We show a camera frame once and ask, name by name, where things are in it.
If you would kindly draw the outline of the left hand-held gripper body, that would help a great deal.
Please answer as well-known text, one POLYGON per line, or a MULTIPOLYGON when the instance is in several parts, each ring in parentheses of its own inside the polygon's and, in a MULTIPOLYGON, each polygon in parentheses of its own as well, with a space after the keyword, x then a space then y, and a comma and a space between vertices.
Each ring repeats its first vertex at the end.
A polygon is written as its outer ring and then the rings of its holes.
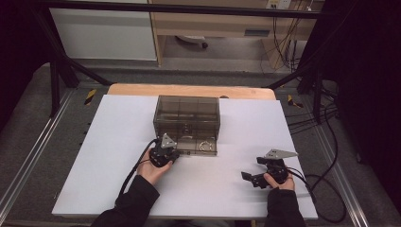
POLYGON ((165 166, 169 161, 175 162, 173 153, 176 151, 177 143, 166 133, 156 142, 156 146, 149 152, 149 159, 154 166, 165 166))

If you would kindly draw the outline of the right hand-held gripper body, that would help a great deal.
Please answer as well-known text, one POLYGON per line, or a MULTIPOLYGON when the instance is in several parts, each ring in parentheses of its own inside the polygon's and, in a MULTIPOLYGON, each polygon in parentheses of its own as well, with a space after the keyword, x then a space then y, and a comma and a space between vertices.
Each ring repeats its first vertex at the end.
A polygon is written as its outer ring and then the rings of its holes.
POLYGON ((276 182, 284 183, 288 176, 284 159, 297 156, 296 152, 273 148, 264 156, 264 158, 269 160, 264 166, 276 182))

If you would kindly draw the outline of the smoky transparent drawer box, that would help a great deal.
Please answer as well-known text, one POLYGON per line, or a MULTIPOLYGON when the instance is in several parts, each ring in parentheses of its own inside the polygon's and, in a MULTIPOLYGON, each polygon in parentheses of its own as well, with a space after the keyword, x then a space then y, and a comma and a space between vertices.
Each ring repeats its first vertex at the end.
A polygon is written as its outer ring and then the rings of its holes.
POLYGON ((191 137, 218 139, 219 99, 207 96, 159 96, 153 117, 155 134, 173 140, 191 137))

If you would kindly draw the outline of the person's right hand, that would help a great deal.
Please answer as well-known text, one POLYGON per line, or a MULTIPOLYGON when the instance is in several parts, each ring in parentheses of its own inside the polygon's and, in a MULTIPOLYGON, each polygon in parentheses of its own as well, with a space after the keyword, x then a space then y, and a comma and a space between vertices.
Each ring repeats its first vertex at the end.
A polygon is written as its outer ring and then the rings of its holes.
POLYGON ((276 182, 269 173, 264 174, 264 179, 272 188, 279 188, 285 190, 295 190, 295 183, 291 174, 289 174, 284 183, 276 182))

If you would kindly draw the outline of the person's left hand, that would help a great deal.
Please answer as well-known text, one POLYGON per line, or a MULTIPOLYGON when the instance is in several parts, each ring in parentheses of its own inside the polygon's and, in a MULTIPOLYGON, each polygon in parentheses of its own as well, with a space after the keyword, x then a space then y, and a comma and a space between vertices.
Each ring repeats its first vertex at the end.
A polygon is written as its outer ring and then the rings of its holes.
POLYGON ((173 163, 169 161, 165 166, 154 166, 149 160, 149 157, 145 155, 137 167, 137 174, 142 176, 150 184, 155 185, 161 177, 170 170, 172 165, 173 163))

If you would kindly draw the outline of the white foam board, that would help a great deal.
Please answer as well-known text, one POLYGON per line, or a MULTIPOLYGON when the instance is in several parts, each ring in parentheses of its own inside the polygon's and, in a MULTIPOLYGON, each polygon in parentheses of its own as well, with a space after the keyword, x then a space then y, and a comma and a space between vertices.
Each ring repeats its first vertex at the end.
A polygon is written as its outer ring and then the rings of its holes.
MULTIPOLYGON (((154 96, 105 95, 53 208, 66 218, 95 217, 113 207, 122 183, 154 138, 154 96)), ((261 219, 267 190, 242 179, 259 174, 256 162, 273 148, 294 145, 277 100, 226 99, 220 103, 218 154, 183 155, 156 184, 152 218, 261 219)))

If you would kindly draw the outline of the wooden table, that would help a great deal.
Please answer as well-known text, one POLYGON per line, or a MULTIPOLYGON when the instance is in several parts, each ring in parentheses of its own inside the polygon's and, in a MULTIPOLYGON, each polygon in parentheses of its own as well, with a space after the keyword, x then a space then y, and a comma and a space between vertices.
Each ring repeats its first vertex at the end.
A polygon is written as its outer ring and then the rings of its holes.
POLYGON ((238 86, 198 86, 116 83, 110 86, 108 95, 122 96, 212 96, 235 99, 275 100, 273 90, 238 86))

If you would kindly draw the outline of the office chair base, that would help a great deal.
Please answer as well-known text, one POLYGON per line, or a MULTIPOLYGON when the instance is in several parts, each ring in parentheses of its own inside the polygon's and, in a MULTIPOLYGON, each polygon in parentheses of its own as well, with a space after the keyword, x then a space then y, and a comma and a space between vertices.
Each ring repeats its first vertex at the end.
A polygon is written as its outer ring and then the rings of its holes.
POLYGON ((178 39, 192 44, 200 44, 204 49, 208 47, 208 43, 203 36, 178 36, 178 39))

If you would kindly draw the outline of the black curtain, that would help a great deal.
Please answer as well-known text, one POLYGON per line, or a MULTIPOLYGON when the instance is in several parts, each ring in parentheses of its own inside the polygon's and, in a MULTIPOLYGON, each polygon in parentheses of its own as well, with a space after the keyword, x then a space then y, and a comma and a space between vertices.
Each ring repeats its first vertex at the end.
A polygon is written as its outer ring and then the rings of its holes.
POLYGON ((0 131, 33 73, 47 62, 27 0, 0 0, 0 131))
POLYGON ((401 0, 358 0, 326 75, 361 156, 401 209, 401 0))

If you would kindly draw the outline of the white cabinet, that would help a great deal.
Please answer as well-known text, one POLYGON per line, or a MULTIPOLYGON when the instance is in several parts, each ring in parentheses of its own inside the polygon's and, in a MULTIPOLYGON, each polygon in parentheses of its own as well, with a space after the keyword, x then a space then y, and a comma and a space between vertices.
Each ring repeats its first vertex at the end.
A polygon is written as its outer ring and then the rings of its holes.
POLYGON ((86 9, 51 9, 50 12, 71 58, 156 60, 147 13, 86 9))

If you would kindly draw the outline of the wooden desk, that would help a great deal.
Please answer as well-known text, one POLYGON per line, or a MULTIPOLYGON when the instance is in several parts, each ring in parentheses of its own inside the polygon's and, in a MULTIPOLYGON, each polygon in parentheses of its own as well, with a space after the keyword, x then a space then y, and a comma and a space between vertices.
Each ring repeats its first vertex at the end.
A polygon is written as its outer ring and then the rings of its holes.
MULTIPOLYGON (((148 0, 151 4, 267 9, 268 0, 148 0)), ((291 0, 288 10, 321 8, 317 0, 291 0)), ((292 42, 305 42, 316 24, 314 19, 271 18, 230 15, 152 12, 153 31, 162 36, 256 38, 262 41, 270 67, 285 64, 285 52, 292 42)))

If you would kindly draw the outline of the white power outlet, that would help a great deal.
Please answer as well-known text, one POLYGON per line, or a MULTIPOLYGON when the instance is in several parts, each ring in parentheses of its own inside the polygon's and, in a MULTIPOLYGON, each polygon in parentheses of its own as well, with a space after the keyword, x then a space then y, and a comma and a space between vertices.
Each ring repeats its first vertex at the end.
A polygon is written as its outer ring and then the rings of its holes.
POLYGON ((288 9, 291 0, 268 0, 266 8, 267 9, 288 9))

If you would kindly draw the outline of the aluminium rail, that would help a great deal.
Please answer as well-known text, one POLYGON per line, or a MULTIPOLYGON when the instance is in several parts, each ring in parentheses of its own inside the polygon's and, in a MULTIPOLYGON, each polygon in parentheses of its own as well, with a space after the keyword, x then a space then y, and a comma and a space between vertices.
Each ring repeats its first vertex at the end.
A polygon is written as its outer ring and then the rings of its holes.
POLYGON ((357 196, 340 165, 340 152, 336 149, 337 143, 335 142, 335 136, 331 132, 327 132, 322 125, 318 125, 314 129, 314 132, 318 137, 326 162, 333 166, 331 173, 354 226, 369 227, 369 221, 366 218, 357 200, 357 196))
POLYGON ((61 99, 60 108, 56 111, 55 115, 53 117, 50 117, 49 120, 46 122, 44 129, 41 131, 41 134, 35 141, 35 144, 29 151, 29 154, 25 158, 22 166, 19 168, 16 176, 9 185, 5 195, 0 200, 0 222, 7 217, 13 204, 18 198, 30 173, 38 162, 49 139, 51 138, 54 130, 57 128, 61 118, 63 117, 63 114, 65 113, 65 110, 67 109, 71 101, 71 97, 75 92, 76 91, 74 89, 68 89, 64 93, 61 99))

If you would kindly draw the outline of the black metal frame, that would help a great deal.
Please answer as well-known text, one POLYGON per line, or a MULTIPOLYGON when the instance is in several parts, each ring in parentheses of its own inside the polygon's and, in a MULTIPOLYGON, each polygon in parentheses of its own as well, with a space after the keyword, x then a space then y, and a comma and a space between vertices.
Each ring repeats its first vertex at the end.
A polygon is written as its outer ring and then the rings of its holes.
POLYGON ((212 6, 188 6, 167 4, 142 4, 121 2, 98 2, 98 1, 70 1, 70 0, 33 0, 28 2, 28 8, 33 14, 39 28, 41 29, 47 44, 45 49, 50 58, 51 84, 52 84, 52 113, 54 115, 60 107, 58 75, 64 80, 68 87, 75 88, 79 85, 73 68, 93 79, 94 81, 111 86, 113 83, 102 78, 80 63, 72 60, 64 51, 59 36, 56 35, 44 18, 43 11, 52 9, 88 9, 88 10, 110 10, 110 11, 135 11, 135 12, 161 12, 178 14, 210 14, 230 16, 252 16, 271 18, 296 18, 296 19, 326 19, 331 15, 319 11, 300 11, 288 9, 248 9, 212 6))

